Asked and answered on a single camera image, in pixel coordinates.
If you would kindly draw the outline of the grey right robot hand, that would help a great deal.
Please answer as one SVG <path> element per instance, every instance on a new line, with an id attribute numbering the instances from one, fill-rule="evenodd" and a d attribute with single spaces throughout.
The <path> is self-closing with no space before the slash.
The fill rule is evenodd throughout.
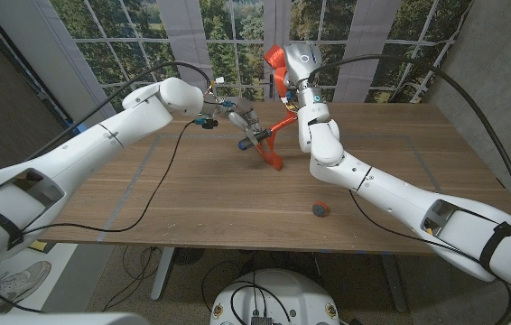
<path id="1" fill-rule="evenodd" d="M 286 74 L 284 85 L 294 90 L 300 107 L 321 101 L 318 78 L 309 81 L 311 73 L 322 64 L 319 47 L 310 42 L 291 43 L 283 47 Z"/>

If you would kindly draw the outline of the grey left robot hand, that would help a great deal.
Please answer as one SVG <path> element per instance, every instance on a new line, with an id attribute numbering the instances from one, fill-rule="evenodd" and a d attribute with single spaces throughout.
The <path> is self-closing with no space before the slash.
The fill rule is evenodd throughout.
<path id="1" fill-rule="evenodd" d="M 254 110 L 253 103 L 243 97 L 204 97 L 201 114 L 205 116 L 222 116 L 241 129 L 246 137 L 238 143 L 240 150 L 247 150 L 270 137 L 270 128 L 263 128 Z"/>

